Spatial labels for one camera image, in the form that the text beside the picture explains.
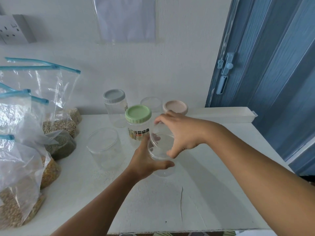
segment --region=gray jar lid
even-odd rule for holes
[[[111,89],[104,93],[105,103],[118,103],[126,97],[125,92],[121,89]]]

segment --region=pink jar lid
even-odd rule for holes
[[[163,111],[166,113],[168,110],[186,115],[188,112],[188,105],[179,100],[171,100],[163,104]]]

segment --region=forearm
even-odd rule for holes
[[[278,235],[310,235],[315,188],[219,124],[209,124],[207,144]]]
[[[121,204],[138,182],[126,169],[102,193],[58,228],[52,236],[106,235]]]

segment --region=jar label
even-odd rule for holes
[[[142,137],[149,134],[149,129],[143,130],[143,131],[134,131],[128,128],[129,131],[129,137],[136,141],[141,141]]]

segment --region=wall socket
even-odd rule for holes
[[[23,15],[0,16],[0,44],[16,45],[36,42]]]

